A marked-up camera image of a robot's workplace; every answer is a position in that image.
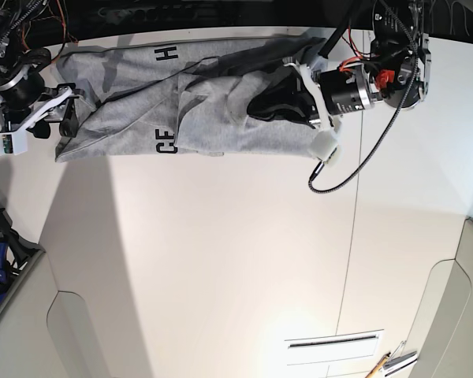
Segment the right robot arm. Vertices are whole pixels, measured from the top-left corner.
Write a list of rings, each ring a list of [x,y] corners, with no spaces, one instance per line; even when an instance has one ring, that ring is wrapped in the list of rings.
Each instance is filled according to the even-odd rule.
[[[66,6],[56,2],[58,11],[46,15],[49,1],[0,1],[0,127],[11,132],[28,117],[33,125],[26,131],[37,139],[50,137],[50,126],[59,125],[59,133],[66,138],[76,136],[80,123],[75,100],[83,91],[74,83],[48,87],[41,72],[60,58],[46,48],[32,48],[26,37],[29,28],[43,18],[58,20],[62,40],[68,33]]]

